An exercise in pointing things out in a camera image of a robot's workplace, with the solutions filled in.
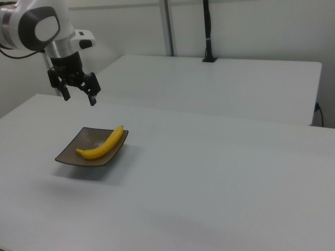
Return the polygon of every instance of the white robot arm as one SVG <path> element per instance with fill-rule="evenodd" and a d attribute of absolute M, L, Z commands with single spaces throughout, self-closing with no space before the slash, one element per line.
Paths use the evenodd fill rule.
<path fill-rule="evenodd" d="M 66 0 L 19 0 L 0 2 L 0 48 L 43 51 L 51 58 L 51 86 L 65 100 L 67 85 L 84 91 L 91 105 L 101 90 L 94 73 L 84 74 L 78 51 L 95 45 L 88 30 L 75 30 Z"/>

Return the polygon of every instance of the square plate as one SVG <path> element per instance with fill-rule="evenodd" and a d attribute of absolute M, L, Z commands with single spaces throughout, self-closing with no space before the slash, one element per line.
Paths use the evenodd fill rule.
<path fill-rule="evenodd" d="M 86 160 L 76 152 L 76 149 L 88 150 L 97 148 L 107 140 L 112 132 L 113 130 L 83 127 L 63 152 L 55 158 L 55 161 L 75 166 L 106 165 L 123 146 L 129 131 L 125 130 L 116 145 L 101 158 Z"/>

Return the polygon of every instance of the brown plate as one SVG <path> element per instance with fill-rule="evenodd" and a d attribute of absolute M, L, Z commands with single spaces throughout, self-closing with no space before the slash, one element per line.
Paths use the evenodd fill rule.
<path fill-rule="evenodd" d="M 123 146 L 129 131 L 125 130 L 116 145 L 101 158 L 90 161 L 86 160 L 76 152 L 76 149 L 88 150 L 97 148 L 107 140 L 112 132 L 113 130 L 83 127 L 63 152 L 55 158 L 55 161 L 75 166 L 106 165 Z"/>

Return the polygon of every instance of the banana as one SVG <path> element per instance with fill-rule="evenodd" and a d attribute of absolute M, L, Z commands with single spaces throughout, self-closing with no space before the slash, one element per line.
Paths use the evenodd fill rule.
<path fill-rule="evenodd" d="M 95 149 L 91 149 L 91 150 L 77 149 L 76 151 L 84 159 L 92 160 L 92 159 L 100 158 L 104 156 L 106 153 L 108 153 L 116 145 L 116 143 L 120 140 L 123 132 L 124 132 L 124 126 L 120 125 L 110 134 L 108 139 L 101 146 Z"/>

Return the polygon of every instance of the white wall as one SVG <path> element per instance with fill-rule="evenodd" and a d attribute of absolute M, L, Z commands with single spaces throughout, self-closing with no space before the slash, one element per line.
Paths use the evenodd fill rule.
<path fill-rule="evenodd" d="M 120 56 L 167 55 L 166 34 L 162 23 L 161 3 L 158 0 L 134 1 L 68 0 L 75 29 L 93 32 L 97 45 L 81 51 L 84 71 L 96 73 L 113 63 Z"/>
<path fill-rule="evenodd" d="M 321 62 L 318 101 L 325 125 L 335 128 L 334 0 L 216 0 L 210 11 L 220 58 Z M 171 0 L 170 15 L 175 54 L 204 56 L 202 1 Z"/>
<path fill-rule="evenodd" d="M 27 54 L 6 52 L 15 56 Z M 55 95 L 42 55 L 13 60 L 0 54 L 0 118 L 36 93 Z"/>

